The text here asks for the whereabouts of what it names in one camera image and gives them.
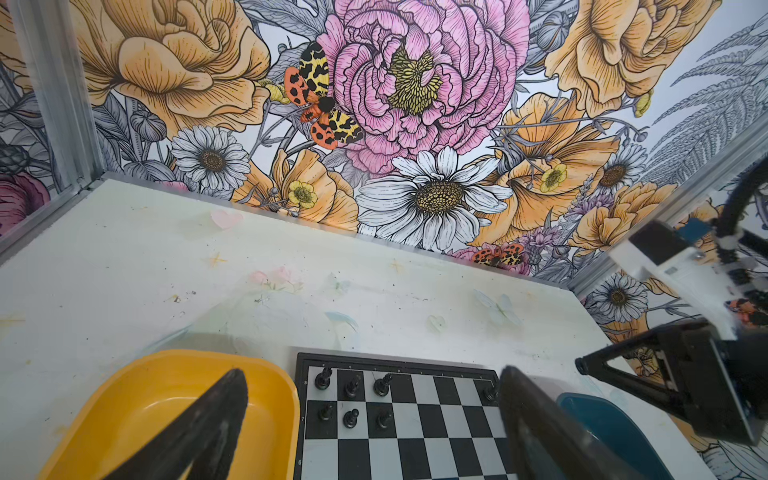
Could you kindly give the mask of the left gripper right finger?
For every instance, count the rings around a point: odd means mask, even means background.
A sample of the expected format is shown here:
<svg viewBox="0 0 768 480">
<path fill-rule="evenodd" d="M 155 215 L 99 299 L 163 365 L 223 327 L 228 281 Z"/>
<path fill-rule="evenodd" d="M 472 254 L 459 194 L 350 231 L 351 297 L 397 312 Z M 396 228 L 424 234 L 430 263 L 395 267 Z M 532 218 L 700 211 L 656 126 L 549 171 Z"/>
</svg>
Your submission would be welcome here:
<svg viewBox="0 0 768 480">
<path fill-rule="evenodd" d="M 520 479 L 640 479 L 521 370 L 505 367 L 498 401 Z"/>
</svg>

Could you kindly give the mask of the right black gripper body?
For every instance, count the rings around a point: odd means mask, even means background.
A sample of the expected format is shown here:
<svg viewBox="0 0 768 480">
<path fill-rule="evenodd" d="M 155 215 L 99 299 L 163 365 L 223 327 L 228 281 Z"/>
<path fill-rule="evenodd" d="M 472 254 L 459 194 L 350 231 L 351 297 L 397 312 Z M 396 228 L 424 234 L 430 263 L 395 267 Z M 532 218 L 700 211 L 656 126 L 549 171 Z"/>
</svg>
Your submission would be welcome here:
<svg viewBox="0 0 768 480">
<path fill-rule="evenodd" d="M 767 332 L 748 328 L 729 308 L 742 297 L 723 268 L 700 263 L 702 252 L 680 230 L 652 221 L 610 257 L 631 275 L 653 277 L 698 313 L 576 359 L 577 370 L 688 423 L 701 436 L 756 446 L 767 428 Z M 646 349 L 657 360 L 655 383 L 610 366 Z"/>
</svg>

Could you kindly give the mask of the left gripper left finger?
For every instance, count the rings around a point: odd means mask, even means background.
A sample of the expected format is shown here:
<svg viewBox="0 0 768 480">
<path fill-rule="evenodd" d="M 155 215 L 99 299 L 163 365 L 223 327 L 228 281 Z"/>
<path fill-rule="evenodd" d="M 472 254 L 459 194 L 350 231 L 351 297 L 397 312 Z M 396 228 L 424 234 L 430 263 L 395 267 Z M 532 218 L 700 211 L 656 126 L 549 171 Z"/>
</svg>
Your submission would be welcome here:
<svg viewBox="0 0 768 480">
<path fill-rule="evenodd" d="M 234 368 L 108 479 L 226 479 L 248 406 L 245 373 Z"/>
</svg>

